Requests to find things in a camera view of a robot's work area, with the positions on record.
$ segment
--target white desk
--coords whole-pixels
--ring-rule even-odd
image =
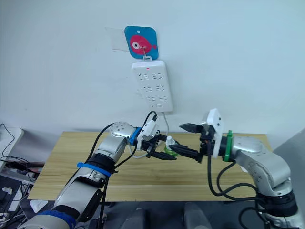
[[[8,131],[15,137],[14,141],[10,143],[13,140],[13,137],[6,131],[6,129],[0,128],[0,157],[2,157],[2,151],[4,148],[10,143],[10,145],[4,150],[3,155],[4,156],[10,156],[10,153],[12,149],[15,147],[15,145],[20,141],[20,139],[23,136],[23,130],[20,128],[7,128]],[[10,160],[10,157],[4,157],[2,160]],[[30,181],[29,177],[20,173],[12,172],[9,169],[4,168],[6,162],[0,161],[0,174],[4,177],[12,178],[15,180],[19,180],[21,182],[34,184],[34,182]]]

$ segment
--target blue strap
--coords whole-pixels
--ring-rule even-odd
[[[62,220],[64,220],[70,227],[70,229],[73,229],[75,227],[76,224],[76,220],[75,218],[73,218],[72,216],[57,211],[57,210],[47,210],[47,211],[43,211],[41,213],[39,213],[38,215],[48,215],[48,216],[55,216],[57,218],[60,218]]]
[[[134,146],[134,141],[136,137],[138,136],[138,133],[142,130],[142,127],[137,127],[136,130],[134,131],[133,135],[129,138],[129,144],[131,146]]]
[[[77,167],[78,167],[78,168],[81,168],[81,167],[92,168],[92,169],[94,169],[94,170],[96,170],[96,171],[99,171],[99,172],[103,173],[103,174],[104,174],[105,176],[107,176],[107,177],[110,177],[110,176],[111,176],[111,173],[110,173],[110,172],[108,172],[108,171],[106,171],[106,170],[104,170],[104,169],[102,169],[102,168],[99,168],[99,167],[93,166],[93,165],[89,165],[89,164],[84,164],[84,163],[82,163],[82,162],[79,162],[79,163],[77,164]]]

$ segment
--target white power strip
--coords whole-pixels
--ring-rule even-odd
[[[135,62],[132,64],[132,72],[151,110],[157,112],[173,110],[166,66],[163,61]]]

